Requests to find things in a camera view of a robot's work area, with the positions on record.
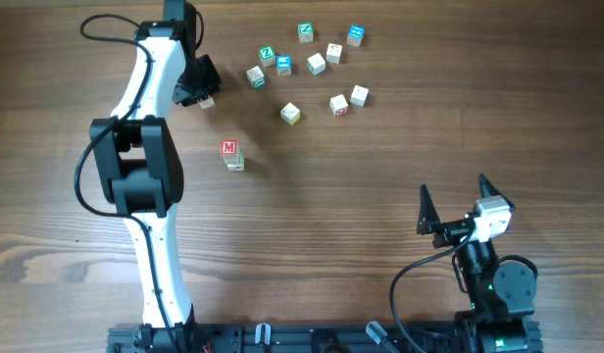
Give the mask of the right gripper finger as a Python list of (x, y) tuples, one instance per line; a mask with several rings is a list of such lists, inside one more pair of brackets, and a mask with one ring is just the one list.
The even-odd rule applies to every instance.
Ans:
[(420, 187), (420, 213), (418, 216), (417, 234), (431, 234), (439, 232), (440, 218), (434, 207), (428, 186), (422, 184)]
[(484, 174), (478, 175), (478, 187), (482, 198), (500, 196), (508, 204), (510, 211), (515, 211), (514, 203), (494, 187)]

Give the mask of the plain white block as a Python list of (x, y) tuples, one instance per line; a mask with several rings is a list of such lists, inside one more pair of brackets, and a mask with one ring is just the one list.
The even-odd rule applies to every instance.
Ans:
[(205, 110), (205, 109), (213, 107), (215, 105), (215, 100), (212, 96), (209, 96), (206, 99), (199, 100), (198, 104), (201, 109)]

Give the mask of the red M block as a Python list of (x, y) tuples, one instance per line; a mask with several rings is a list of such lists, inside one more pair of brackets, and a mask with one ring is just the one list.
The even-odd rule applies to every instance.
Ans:
[(221, 143), (221, 155), (224, 159), (236, 159), (239, 156), (239, 145), (235, 139), (226, 139)]

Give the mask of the white block green E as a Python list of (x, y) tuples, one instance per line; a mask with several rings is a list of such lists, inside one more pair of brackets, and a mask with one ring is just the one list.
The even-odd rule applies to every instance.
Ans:
[(242, 164), (243, 154), (241, 152), (233, 155), (223, 155), (223, 159), (227, 165)]

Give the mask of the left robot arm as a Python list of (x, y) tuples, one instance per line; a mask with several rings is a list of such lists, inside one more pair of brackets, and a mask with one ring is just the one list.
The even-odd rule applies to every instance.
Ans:
[(185, 0), (166, 0), (159, 21), (136, 27), (129, 44), (136, 62), (119, 105), (110, 117), (92, 121), (90, 143), (76, 167), (94, 157), (110, 217), (124, 220), (132, 239), (143, 291), (142, 322), (112, 328), (110, 352), (210, 352), (181, 276), (176, 241), (183, 168), (167, 119), (173, 104), (210, 105), (221, 78), (209, 56), (197, 56), (204, 22)]

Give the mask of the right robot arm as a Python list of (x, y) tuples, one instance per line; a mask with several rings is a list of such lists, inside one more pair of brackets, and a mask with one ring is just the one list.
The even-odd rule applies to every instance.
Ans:
[(484, 176), (480, 199), (462, 220), (444, 223), (428, 187), (421, 186), (417, 233), (432, 234), (433, 247), (454, 247), (451, 262), (460, 290), (472, 309), (452, 321), (411, 323), (408, 331), (426, 352), (541, 352), (543, 342), (534, 314), (538, 270), (519, 255), (500, 257), (492, 239), (509, 229), (515, 205)]

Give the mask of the green Z block left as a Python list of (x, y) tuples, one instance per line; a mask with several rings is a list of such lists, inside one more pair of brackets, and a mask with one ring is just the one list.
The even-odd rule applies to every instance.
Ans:
[(258, 53), (263, 67), (270, 67), (276, 63), (277, 55), (273, 46), (261, 47)]

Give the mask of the blue block centre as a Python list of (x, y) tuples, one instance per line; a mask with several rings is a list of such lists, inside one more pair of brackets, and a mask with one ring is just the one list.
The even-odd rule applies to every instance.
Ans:
[(292, 74), (292, 62), (289, 55), (277, 55), (276, 66), (278, 76), (290, 76)]

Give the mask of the white block yellow side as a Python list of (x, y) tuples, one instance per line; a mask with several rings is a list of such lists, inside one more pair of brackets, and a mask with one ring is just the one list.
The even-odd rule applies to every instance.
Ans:
[(301, 117), (301, 111), (292, 103), (287, 103), (281, 110), (280, 116), (290, 126), (293, 126)]

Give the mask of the green Z block far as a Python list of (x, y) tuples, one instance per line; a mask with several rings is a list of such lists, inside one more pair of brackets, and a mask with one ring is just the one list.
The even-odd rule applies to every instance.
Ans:
[(311, 22), (300, 23), (298, 25), (298, 36), (301, 43), (308, 43), (314, 40), (314, 28)]

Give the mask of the white block red side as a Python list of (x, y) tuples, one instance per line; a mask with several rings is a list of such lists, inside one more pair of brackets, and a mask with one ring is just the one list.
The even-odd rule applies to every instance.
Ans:
[(340, 44), (329, 43), (327, 45), (326, 61), (328, 63), (339, 64), (342, 54), (342, 46)]

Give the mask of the white block blue side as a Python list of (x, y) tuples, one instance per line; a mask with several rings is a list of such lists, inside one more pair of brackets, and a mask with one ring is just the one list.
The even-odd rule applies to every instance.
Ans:
[(369, 95), (369, 89), (360, 85), (355, 85), (351, 96), (350, 102), (353, 105), (364, 107)]

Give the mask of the white block red Q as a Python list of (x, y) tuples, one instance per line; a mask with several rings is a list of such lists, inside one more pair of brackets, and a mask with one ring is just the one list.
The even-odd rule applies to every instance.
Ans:
[(348, 112), (348, 103), (343, 94), (331, 97), (329, 100), (329, 106), (335, 116), (341, 116)]

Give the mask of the blue block far right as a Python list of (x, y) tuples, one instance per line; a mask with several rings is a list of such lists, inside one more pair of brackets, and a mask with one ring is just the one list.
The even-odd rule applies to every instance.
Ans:
[(360, 47), (365, 34), (365, 28), (360, 25), (352, 25), (347, 34), (347, 43), (351, 46)]

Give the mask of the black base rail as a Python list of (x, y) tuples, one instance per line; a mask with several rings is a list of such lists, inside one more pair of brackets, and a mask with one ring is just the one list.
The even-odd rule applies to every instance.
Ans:
[(366, 326), (202, 325), (179, 342), (183, 352), (529, 352), (544, 349), (539, 323), (475, 325), (415, 322), (406, 330)]

